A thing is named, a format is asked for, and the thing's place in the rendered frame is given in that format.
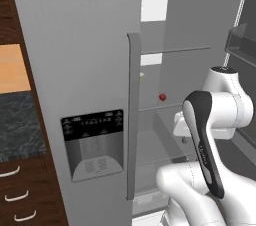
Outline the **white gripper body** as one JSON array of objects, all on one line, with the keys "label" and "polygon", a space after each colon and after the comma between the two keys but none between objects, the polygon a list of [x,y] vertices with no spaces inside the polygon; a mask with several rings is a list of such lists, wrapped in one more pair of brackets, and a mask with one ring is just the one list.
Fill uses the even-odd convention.
[{"label": "white gripper body", "polygon": [[183,112],[177,112],[174,116],[174,130],[173,134],[178,137],[190,137],[190,130],[187,126]]}]

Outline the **glass fridge shelf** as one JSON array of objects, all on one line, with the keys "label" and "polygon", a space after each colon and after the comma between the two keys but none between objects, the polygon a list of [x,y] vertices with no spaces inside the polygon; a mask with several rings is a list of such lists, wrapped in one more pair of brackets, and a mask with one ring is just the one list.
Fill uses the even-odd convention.
[{"label": "glass fridge shelf", "polygon": [[138,112],[145,112],[145,111],[151,111],[151,110],[159,110],[159,109],[165,109],[165,108],[171,108],[176,106],[181,106],[182,102],[174,103],[174,104],[168,104],[168,105],[158,105],[153,107],[147,107],[147,108],[139,108],[137,109]]},{"label": "glass fridge shelf", "polygon": [[190,48],[177,48],[177,49],[165,49],[163,51],[141,51],[141,55],[148,55],[148,54],[159,54],[159,53],[176,53],[176,52],[183,52],[183,51],[197,51],[197,50],[208,50],[211,49],[210,46],[200,46],[200,47],[190,47]]},{"label": "glass fridge shelf", "polygon": [[149,162],[144,162],[144,163],[139,163],[136,164],[136,168],[139,167],[144,167],[144,166],[163,166],[163,165],[168,165],[168,164],[175,164],[175,163],[181,163],[181,162],[187,162],[189,160],[188,155],[181,155],[178,157],[173,157],[173,158],[165,158],[165,159],[158,159],[158,160],[152,160]]}]

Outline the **clear fridge door bin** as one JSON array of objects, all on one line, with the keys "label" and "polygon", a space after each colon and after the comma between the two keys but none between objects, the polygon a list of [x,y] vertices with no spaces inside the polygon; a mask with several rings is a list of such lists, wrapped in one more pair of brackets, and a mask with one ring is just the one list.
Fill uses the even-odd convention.
[{"label": "clear fridge door bin", "polygon": [[228,33],[225,51],[256,68],[256,30],[248,23],[233,27]]}]

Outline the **grey fridge interior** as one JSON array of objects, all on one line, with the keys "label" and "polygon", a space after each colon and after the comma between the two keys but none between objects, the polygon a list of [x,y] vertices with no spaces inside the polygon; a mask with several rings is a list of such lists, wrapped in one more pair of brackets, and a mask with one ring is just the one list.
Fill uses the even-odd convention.
[{"label": "grey fridge interior", "polygon": [[[229,31],[238,24],[241,6],[242,0],[167,0],[164,19],[143,20],[139,32],[143,52],[200,46],[210,46],[211,49],[141,55],[139,108],[183,104],[190,93],[202,88],[212,67],[236,70],[228,65],[230,54],[225,51],[225,45]],[[159,99],[162,93],[167,96],[164,101]],[[187,162],[198,160],[192,137],[185,137],[188,142],[183,144],[183,137],[173,134],[174,116],[180,111],[182,105],[138,112],[136,164],[181,155],[189,156]],[[234,173],[225,163],[233,151],[219,148],[235,137],[237,129],[214,132],[220,158]],[[157,186],[156,174],[163,166],[136,168],[135,191],[138,195],[144,195],[146,186],[162,193]],[[165,212],[170,200],[168,195],[162,194],[167,197],[168,204],[159,226],[167,226]]]}]

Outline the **grey fridge door with dispenser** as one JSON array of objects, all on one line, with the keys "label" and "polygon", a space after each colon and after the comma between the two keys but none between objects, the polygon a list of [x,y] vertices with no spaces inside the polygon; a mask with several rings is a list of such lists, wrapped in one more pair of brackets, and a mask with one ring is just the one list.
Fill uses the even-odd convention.
[{"label": "grey fridge door with dispenser", "polygon": [[127,174],[73,182],[62,119],[129,110],[141,0],[15,0],[69,226],[131,226]]}]

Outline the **open grey fridge door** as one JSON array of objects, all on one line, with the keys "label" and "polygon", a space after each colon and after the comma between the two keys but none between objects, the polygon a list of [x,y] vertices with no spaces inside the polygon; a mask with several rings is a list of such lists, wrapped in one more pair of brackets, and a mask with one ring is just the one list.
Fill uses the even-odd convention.
[{"label": "open grey fridge door", "polygon": [[[244,23],[248,23],[256,30],[256,0],[242,0],[236,26]],[[256,68],[231,54],[228,65],[239,72],[240,83],[245,92],[251,97],[255,107],[252,122],[247,127],[238,129],[232,142],[256,166]]]}]

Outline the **dark wood drawer front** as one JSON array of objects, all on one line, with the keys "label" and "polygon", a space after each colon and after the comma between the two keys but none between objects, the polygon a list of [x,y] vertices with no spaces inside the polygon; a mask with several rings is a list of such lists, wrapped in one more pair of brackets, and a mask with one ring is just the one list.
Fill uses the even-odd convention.
[{"label": "dark wood drawer front", "polygon": [[0,186],[41,179],[49,176],[47,164],[42,156],[0,163],[0,173],[13,171],[17,166],[20,166],[19,173],[6,178],[0,178]]},{"label": "dark wood drawer front", "polygon": [[[29,190],[29,195],[25,199],[15,202],[6,202],[4,200],[5,195],[13,198],[25,194],[27,190]],[[49,181],[16,182],[0,187],[0,209],[4,212],[23,207],[36,208],[37,206],[57,204],[54,188]]]},{"label": "dark wood drawer front", "polygon": [[[31,220],[15,222],[13,219],[15,214],[18,217],[26,217],[33,214],[34,210],[37,211],[37,215]],[[46,205],[45,207],[37,208],[23,207],[7,212],[2,217],[1,226],[68,226],[68,223],[53,205]]]}]

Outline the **dark wood cabinet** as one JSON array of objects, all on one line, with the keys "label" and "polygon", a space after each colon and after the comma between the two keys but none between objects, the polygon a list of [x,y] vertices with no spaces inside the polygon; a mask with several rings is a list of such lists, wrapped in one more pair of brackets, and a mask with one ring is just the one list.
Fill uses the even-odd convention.
[{"label": "dark wood cabinet", "polygon": [[0,0],[0,226],[69,226],[15,0]]}]

